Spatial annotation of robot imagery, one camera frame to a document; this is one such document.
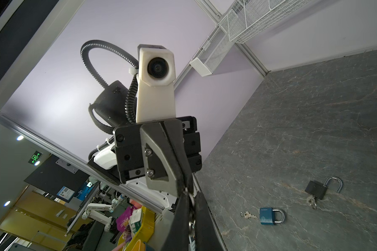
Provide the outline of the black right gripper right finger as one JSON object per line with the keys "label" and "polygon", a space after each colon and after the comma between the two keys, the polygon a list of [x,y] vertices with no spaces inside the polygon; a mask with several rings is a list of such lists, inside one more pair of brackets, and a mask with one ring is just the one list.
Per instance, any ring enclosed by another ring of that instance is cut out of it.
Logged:
{"label": "black right gripper right finger", "polygon": [[195,237],[197,251],[223,251],[203,193],[195,197]]}

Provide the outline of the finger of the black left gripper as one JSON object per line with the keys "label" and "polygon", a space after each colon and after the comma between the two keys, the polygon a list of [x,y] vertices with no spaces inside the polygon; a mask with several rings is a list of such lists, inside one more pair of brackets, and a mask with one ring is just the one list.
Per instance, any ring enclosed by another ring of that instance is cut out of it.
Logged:
{"label": "finger of the black left gripper", "polygon": [[184,191],[193,194],[193,177],[184,149],[182,122],[177,118],[168,119],[163,126],[173,152],[174,164],[171,168],[177,180],[178,195]]}
{"label": "finger of the black left gripper", "polygon": [[179,197],[177,180],[171,168],[174,164],[173,152],[163,124],[143,124],[140,139],[148,188]]}

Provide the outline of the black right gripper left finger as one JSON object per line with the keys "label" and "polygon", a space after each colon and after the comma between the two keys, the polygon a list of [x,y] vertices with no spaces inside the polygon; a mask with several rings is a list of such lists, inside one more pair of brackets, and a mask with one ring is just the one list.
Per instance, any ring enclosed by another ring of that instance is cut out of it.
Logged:
{"label": "black right gripper left finger", "polygon": [[189,248],[189,195],[184,192],[178,201],[169,234],[163,244],[162,251],[187,251]]}

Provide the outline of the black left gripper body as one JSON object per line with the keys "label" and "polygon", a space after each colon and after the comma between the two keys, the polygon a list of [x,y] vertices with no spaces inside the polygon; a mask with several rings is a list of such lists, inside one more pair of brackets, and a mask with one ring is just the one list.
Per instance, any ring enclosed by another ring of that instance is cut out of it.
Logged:
{"label": "black left gripper body", "polygon": [[185,182],[190,173],[202,169],[195,117],[122,125],[114,137],[122,184],[144,175],[152,181]]}

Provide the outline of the small key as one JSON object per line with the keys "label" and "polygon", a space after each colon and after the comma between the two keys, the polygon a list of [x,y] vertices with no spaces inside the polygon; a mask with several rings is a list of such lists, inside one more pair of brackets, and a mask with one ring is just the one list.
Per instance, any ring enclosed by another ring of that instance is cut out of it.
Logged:
{"label": "small key", "polygon": [[256,215],[253,215],[253,214],[251,214],[248,211],[241,212],[240,216],[243,217],[243,218],[245,218],[245,219],[257,219],[258,218]]}

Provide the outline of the blue padlock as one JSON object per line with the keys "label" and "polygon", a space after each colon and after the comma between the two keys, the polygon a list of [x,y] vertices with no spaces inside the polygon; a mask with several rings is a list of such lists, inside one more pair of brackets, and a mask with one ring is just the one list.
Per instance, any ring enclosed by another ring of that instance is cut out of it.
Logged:
{"label": "blue padlock", "polygon": [[[281,215],[280,220],[277,220],[275,217],[277,213]],[[285,221],[285,213],[281,209],[260,208],[259,216],[260,216],[260,223],[262,225],[282,224]]]}

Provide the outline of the black padlock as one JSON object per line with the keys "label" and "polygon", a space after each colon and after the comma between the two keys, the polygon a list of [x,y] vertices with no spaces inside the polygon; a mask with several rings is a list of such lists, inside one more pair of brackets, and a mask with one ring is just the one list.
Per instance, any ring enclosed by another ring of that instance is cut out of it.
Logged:
{"label": "black padlock", "polygon": [[318,181],[309,181],[305,188],[305,192],[311,195],[314,198],[322,200],[326,194],[328,189],[328,184],[330,181],[337,181],[339,186],[337,188],[337,193],[340,193],[343,188],[343,181],[336,176],[332,176],[326,179],[324,183],[320,183]]}

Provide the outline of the silver key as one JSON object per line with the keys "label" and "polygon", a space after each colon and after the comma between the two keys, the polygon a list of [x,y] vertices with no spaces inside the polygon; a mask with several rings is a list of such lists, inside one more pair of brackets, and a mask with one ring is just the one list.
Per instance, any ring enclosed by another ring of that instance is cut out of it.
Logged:
{"label": "silver key", "polygon": [[316,203],[316,199],[315,199],[314,196],[309,196],[309,197],[307,198],[307,203],[309,204],[309,206],[310,206],[312,209],[314,209],[314,210],[317,209],[317,203]]}

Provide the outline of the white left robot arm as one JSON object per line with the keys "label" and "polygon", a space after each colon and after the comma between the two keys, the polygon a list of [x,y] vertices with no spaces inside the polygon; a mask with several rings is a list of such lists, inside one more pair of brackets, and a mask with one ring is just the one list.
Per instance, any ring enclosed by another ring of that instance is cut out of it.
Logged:
{"label": "white left robot arm", "polygon": [[[127,61],[133,70],[129,88],[108,84],[90,59],[104,49]],[[90,158],[90,166],[117,185],[139,177],[149,190],[169,193],[191,210],[205,204],[194,174],[202,168],[201,141],[195,117],[177,117],[174,94],[176,69],[173,53],[163,46],[139,45],[134,57],[102,40],[90,40],[81,59],[103,92],[90,105],[91,117],[100,114],[107,124],[96,126],[113,136],[113,143]]]}

